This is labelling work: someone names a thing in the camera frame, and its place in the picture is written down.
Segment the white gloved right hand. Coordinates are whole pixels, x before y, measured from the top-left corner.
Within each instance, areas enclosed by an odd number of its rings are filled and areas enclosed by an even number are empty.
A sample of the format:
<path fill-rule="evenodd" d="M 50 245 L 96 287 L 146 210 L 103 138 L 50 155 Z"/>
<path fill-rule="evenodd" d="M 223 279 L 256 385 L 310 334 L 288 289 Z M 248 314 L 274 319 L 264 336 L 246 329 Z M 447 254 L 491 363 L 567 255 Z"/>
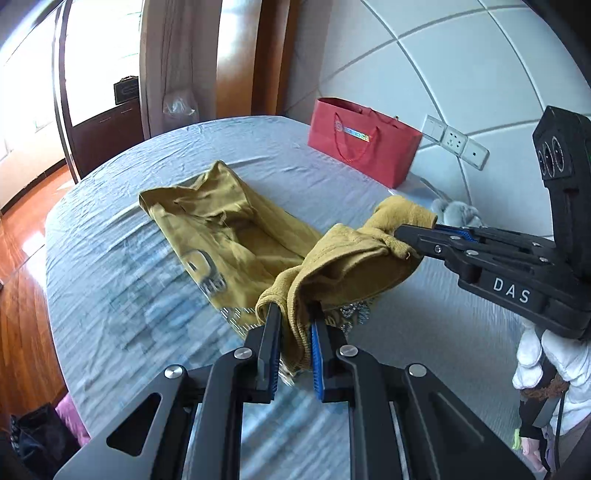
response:
<path fill-rule="evenodd" d="M 538 387 L 542 355 L 568 384 L 563 409 L 556 406 L 550 420 L 555 434 L 565 435 L 590 415 L 590 342 L 565 339 L 546 330 L 541 337 L 528 326 L 517 349 L 517 368 L 512 383 L 517 390 Z"/>

